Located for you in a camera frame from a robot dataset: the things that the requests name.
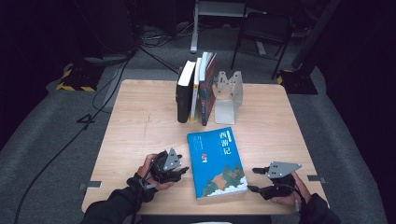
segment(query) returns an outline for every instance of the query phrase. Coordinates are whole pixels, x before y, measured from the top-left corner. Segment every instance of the wooden table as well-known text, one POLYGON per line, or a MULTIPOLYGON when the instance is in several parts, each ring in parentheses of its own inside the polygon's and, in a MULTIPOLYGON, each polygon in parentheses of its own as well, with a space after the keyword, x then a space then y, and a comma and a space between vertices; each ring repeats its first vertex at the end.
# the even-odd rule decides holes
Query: wooden table
MULTIPOLYGON (((88 189, 82 204, 87 207, 105 200, 113 189, 125 188, 150 153, 174 147, 182 154, 182 167, 191 167, 187 133, 208 131, 229 125, 216 124, 214 114, 207 126, 177 122, 175 81, 125 80, 107 126, 91 181, 102 181, 99 189, 88 189)), ((325 198, 318 181, 308 175, 317 172, 306 148, 283 87, 244 84, 244 101, 232 125, 236 144, 249 185, 267 187, 266 175, 253 174, 253 167, 269 166, 271 161, 297 162, 297 171, 311 193, 325 198)), ((172 188, 156 193, 151 203, 143 203, 142 215, 276 215, 294 213, 293 208, 265 201, 260 194, 231 195, 197 201, 191 168, 172 188)))

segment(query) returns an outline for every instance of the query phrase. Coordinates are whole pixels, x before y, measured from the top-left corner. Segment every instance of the gray mat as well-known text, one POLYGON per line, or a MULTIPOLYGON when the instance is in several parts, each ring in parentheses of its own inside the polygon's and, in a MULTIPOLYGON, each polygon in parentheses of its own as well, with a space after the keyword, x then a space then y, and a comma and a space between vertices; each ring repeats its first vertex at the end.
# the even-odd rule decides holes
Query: gray mat
MULTIPOLYGON (((112 80, 110 87, 108 88, 104 103, 110 98, 105 107, 113 107, 116 102, 116 98, 120 89, 119 82, 121 70, 117 70, 114 74, 114 79, 112 80)), ((177 74, 170 70, 160 70, 160 69, 125 69, 120 83, 125 79, 147 79, 147 80, 177 80, 177 74)))

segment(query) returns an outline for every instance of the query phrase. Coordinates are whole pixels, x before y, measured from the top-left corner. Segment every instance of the book cover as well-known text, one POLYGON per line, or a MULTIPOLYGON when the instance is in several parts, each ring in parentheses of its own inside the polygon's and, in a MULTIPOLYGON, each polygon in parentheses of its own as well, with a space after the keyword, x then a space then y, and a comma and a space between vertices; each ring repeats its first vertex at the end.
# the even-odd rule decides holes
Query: book cover
POLYGON ((177 121, 185 123, 189 119, 195 62, 187 61, 176 86, 177 121))
POLYGON ((194 72, 194 81, 192 88, 192 98, 191 98, 191 111, 190 111, 190 122, 195 122, 197 116, 195 116, 196 108, 197 108, 197 100, 198 100, 198 87, 199 87, 199 71, 201 66, 202 58, 197 58, 197 62, 195 64, 195 72, 194 72))
POLYGON ((248 191, 231 127, 188 133, 187 140, 198 200, 248 191))
POLYGON ((201 102, 201 110, 202 110, 202 125, 206 126, 207 121, 209 120, 210 113, 212 111, 213 104, 216 100, 216 95, 213 92, 213 84, 215 79, 216 72, 216 64, 217 64, 217 54, 216 53, 208 53, 206 60, 208 61, 207 66, 205 68, 205 79, 199 82, 199 94, 200 94, 200 102, 201 102))

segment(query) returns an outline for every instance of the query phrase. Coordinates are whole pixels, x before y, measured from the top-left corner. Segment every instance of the person's arm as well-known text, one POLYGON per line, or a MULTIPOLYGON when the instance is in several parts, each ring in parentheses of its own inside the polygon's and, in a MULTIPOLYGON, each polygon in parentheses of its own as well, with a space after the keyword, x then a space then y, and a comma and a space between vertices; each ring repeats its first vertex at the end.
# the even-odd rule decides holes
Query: person's arm
POLYGON ((320 198, 316 193, 311 195, 305 183, 300 179, 300 177, 295 173, 291 173, 296 181, 297 189, 301 192, 305 199, 306 205, 302 206, 302 200, 300 196, 293 192, 288 197, 274 197, 271 199, 273 203, 280 203, 285 205, 295 204, 295 200, 298 201, 300 205, 301 224, 314 224, 314 223, 324 223, 324 224, 335 224, 341 223, 340 218, 329 209, 327 202, 320 198))
POLYGON ((80 222, 81 224, 95 223, 122 223, 129 215, 140 210, 142 202, 148 203, 154 198, 154 193, 158 190, 169 189, 174 185, 173 182, 158 184, 148 173, 147 181, 150 184, 157 184, 155 189, 144 190, 139 180, 145 176, 149 166, 156 157, 151 154, 146 157, 143 166, 140 166, 134 177, 127 180, 129 187, 125 189, 115 189, 106 201, 92 203, 85 216, 80 222))

